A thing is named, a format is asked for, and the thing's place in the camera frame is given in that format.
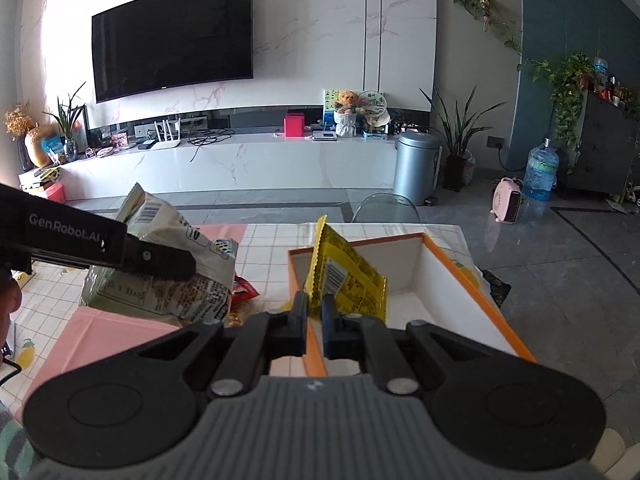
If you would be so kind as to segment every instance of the white snack bag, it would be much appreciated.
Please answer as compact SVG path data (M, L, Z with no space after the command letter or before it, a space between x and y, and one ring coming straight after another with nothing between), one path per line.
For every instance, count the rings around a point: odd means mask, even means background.
M210 241L168 202L140 184L129 192L116 220L140 240L191 252L196 274L188 282L160 280L92 266L82 289L90 307L130 317L184 324L226 320L234 282L238 243Z

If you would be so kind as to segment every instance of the orange box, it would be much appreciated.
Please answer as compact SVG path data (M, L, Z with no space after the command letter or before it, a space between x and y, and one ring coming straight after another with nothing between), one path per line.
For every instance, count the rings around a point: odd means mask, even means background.
M500 311L424 233L351 242L351 246L386 277L386 325L404 329L412 319L425 319L447 330L535 362L529 349ZM303 286L313 247L289 251L289 295ZM322 357L321 325L309 320L306 355L309 377L353 375L358 364Z

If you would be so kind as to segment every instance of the gray floor tile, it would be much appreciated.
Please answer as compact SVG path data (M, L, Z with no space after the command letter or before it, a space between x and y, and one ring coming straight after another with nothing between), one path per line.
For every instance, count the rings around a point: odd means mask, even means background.
M371 196L375 193L391 193L390 189L380 189L380 188L354 188L347 189L347 196L349 197L349 202L362 202L366 199L367 196Z
M543 283L527 267L492 269L492 273L511 285L502 313L540 364L584 381L601 397L609 395L606 373L591 361L579 331Z
M598 254L551 209L524 204L515 224L495 221L490 206L436 205L420 208L420 220L462 228L478 267L512 267Z
M96 211L100 209L114 209L114 204L120 197L108 196L104 198L86 198L84 200L69 200L66 205L83 209L85 211Z
M348 202L347 193L338 188L251 189L220 192L217 204L338 203Z
M640 252L640 217L634 214L562 211L580 231L611 256Z
M191 225L202 225L205 223L210 212L210 209L196 209L180 211L180 214L184 216L185 220Z
M204 223L207 224L300 224L317 222L322 215L329 222L344 222L338 207L281 207L248 209L213 209Z
M159 193L156 196L166 200L173 206L181 205L214 205L219 191L188 191L182 193Z
M443 189L440 184L435 195L438 198L438 204L441 205L484 205L491 209L494 185L491 179L474 178L471 184L463 187L460 192Z
M604 405L607 427L616 430L627 447L640 444L640 374L605 400Z
M620 270L640 287L640 251L633 253L608 254L608 256L620 267Z
M585 343L608 397L639 371L640 297L602 256L529 266Z

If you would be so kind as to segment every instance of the blue wall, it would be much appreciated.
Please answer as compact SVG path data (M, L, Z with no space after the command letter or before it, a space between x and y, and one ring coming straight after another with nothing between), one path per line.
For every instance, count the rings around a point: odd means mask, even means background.
M576 51L609 62L626 86L640 86L640 20L620 0L522 0L526 56L559 62ZM551 85L522 73L508 168L520 168L546 135Z

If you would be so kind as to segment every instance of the pink tablecloth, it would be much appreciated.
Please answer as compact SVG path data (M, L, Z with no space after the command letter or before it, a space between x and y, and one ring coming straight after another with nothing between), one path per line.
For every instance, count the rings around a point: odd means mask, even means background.
M246 225L203 225L199 229L210 240L232 238L240 243ZM79 307L31 383L23 403L38 386L52 377L123 352L174 330L175 326L166 323ZM21 413L17 414L17 418L20 420Z

